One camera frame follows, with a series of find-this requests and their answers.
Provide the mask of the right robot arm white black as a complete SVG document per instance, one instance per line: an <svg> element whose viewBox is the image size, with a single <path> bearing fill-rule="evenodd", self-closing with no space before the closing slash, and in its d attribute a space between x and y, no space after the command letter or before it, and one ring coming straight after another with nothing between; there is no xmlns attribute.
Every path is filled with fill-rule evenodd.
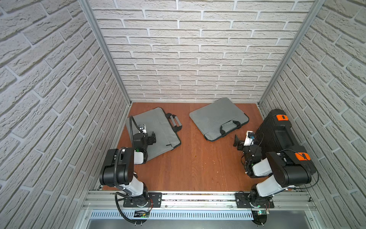
<svg viewBox="0 0 366 229"><path fill-rule="evenodd" d="M233 146L243 152L241 163L246 174L251 178L265 178L254 184L247 196L252 208L268 209L275 194L309 184L316 172L310 155L292 134L276 133L258 143L253 133L245 140L235 136Z"/></svg>

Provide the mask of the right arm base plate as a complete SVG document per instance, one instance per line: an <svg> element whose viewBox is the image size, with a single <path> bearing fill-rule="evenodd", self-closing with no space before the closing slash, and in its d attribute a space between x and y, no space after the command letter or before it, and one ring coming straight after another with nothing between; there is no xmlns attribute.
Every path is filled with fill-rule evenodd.
<svg viewBox="0 0 366 229"><path fill-rule="evenodd" d="M237 208L262 208L262 209L273 209L274 203L272 200L272 196L269 197L261 197L257 194L252 194L249 192L237 192L234 194L235 202Z"/></svg>

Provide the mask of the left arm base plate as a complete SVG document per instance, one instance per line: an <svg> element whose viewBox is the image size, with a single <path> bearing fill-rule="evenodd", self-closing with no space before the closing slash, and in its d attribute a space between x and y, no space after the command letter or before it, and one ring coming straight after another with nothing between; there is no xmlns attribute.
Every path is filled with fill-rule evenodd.
<svg viewBox="0 0 366 229"><path fill-rule="evenodd" d="M162 203L162 192L148 192L137 197L128 197L124 200L124 208L159 208Z"/></svg>

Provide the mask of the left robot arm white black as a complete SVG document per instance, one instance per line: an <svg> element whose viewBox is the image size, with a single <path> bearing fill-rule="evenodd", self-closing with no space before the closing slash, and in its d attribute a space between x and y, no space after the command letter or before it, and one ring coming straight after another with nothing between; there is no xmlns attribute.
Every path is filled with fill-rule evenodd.
<svg viewBox="0 0 366 229"><path fill-rule="evenodd" d="M144 124L138 125L129 117L131 147L110 149L99 174L103 186L117 188L116 201L128 200L137 207L151 207L147 186L134 174L134 166L142 165L148 159L148 146L156 143L155 133L148 134Z"/></svg>

